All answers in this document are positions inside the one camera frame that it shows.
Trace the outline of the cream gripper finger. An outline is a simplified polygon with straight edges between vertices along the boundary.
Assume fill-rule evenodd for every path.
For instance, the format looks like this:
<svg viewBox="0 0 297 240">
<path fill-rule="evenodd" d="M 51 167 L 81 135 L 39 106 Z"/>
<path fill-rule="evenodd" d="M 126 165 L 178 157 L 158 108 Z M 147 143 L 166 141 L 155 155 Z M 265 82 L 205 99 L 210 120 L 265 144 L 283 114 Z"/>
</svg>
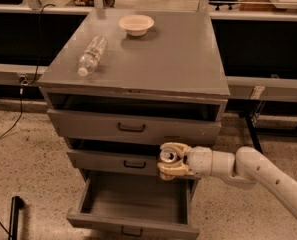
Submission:
<svg viewBox="0 0 297 240">
<path fill-rule="evenodd" d="M 180 160 L 190 151 L 191 147 L 183 143 L 167 142 L 162 144 L 160 149 L 161 151 L 165 149 L 170 149 L 175 151 L 177 153 L 178 160 Z"/>
<path fill-rule="evenodd" d="M 157 164 L 159 176 L 162 180 L 170 181 L 176 177 L 192 176 L 192 170 L 185 164 L 178 162 L 175 164 L 166 164 L 159 162 Z"/>
</svg>

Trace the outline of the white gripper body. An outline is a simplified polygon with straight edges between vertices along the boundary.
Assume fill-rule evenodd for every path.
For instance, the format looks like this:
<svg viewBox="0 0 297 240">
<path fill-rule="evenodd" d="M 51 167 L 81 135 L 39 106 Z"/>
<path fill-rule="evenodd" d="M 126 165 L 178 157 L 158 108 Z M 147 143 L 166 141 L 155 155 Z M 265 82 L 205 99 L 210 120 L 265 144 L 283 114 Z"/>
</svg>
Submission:
<svg viewBox="0 0 297 240">
<path fill-rule="evenodd" d="M 212 156 L 212 150 L 207 147 L 195 147 L 187 153 L 187 165 L 196 178 L 211 175 Z"/>
</svg>

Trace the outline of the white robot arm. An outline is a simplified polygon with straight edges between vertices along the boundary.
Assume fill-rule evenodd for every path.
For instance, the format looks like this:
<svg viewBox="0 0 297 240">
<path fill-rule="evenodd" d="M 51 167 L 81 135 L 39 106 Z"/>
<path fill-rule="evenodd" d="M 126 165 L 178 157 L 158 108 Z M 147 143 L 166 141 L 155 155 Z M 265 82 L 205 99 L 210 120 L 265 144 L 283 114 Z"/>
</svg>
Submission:
<svg viewBox="0 0 297 240">
<path fill-rule="evenodd" d="M 233 154 L 176 142 L 164 143 L 160 149 L 157 168 L 161 179 L 212 176 L 238 188 L 260 183 L 297 220 L 297 181 L 256 149 L 241 147 Z"/>
</svg>

